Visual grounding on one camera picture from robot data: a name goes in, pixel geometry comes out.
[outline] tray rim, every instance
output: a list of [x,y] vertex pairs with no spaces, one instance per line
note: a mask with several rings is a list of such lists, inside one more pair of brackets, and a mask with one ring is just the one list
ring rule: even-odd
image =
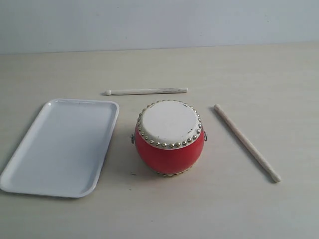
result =
[[110,141],[111,138],[113,136],[113,131],[115,128],[115,124],[117,122],[117,118],[119,115],[119,111],[120,111],[120,106],[118,103],[113,102],[113,101],[102,101],[102,100],[86,100],[86,99],[74,99],[74,98],[55,98],[52,99],[46,103],[43,104],[41,110],[39,111],[39,113],[37,114],[37,116],[35,117],[35,119],[33,120],[31,126],[29,127],[29,129],[27,130],[27,132],[25,133],[24,137],[22,138],[22,140],[20,141],[18,147],[15,149],[13,155],[11,156],[11,158],[9,159],[8,163],[6,164],[4,170],[2,171],[1,175],[0,175],[0,189],[4,192],[8,192],[8,193],[17,193],[17,194],[27,194],[27,195],[38,195],[38,196],[49,196],[49,197],[63,197],[63,198],[82,198],[85,197],[87,195],[89,195],[90,193],[92,193],[98,183],[100,174],[101,174],[101,170],[105,161],[105,156],[103,158],[103,160],[100,160],[98,162],[98,168],[96,170],[95,173],[95,177],[94,180],[92,182],[92,185],[90,188],[88,188],[86,191],[80,193],[80,194],[47,194],[47,193],[38,193],[38,192],[25,192],[25,191],[20,191],[20,190],[14,190],[10,187],[6,187],[3,183],[3,178],[6,175],[7,171],[10,168],[10,165],[12,164],[12,161],[14,160],[14,157],[16,156],[17,152],[19,151],[19,149],[21,148],[22,144],[25,142],[25,140],[27,139],[28,135],[30,134],[30,132],[32,132],[33,128],[36,125],[36,122],[39,120],[39,118],[41,117],[41,115],[43,114],[43,111],[45,110],[46,107],[48,107],[49,103],[53,103],[56,101],[65,101],[65,102],[70,102],[70,103],[76,103],[76,102],[81,102],[81,103],[110,103],[112,105],[114,105],[116,107],[115,110],[115,114],[114,114],[114,118],[112,120],[112,125],[110,127],[110,137],[108,140],[108,143],[105,144],[105,156],[107,154],[107,151],[109,149],[109,145],[110,145]]

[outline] white wall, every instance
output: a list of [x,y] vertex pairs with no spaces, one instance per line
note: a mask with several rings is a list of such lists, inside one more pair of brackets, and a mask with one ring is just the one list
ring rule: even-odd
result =
[[319,40],[319,0],[0,0],[0,53]]

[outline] white drum head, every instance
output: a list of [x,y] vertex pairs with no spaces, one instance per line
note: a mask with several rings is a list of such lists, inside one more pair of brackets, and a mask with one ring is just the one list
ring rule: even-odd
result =
[[140,135],[150,144],[176,149],[194,142],[201,132],[201,119],[189,105],[177,101],[157,102],[143,111]]

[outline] rectangular tray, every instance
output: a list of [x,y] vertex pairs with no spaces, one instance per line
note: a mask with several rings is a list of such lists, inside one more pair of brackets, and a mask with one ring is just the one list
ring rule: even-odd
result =
[[7,192],[80,198],[99,179],[117,103],[54,99],[44,105],[0,177]]

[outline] drum ring handle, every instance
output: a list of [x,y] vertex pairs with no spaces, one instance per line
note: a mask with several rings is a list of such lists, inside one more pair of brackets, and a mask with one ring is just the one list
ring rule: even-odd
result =
[[135,134],[131,135],[131,142],[132,142],[132,144],[134,144],[134,142],[135,142]]

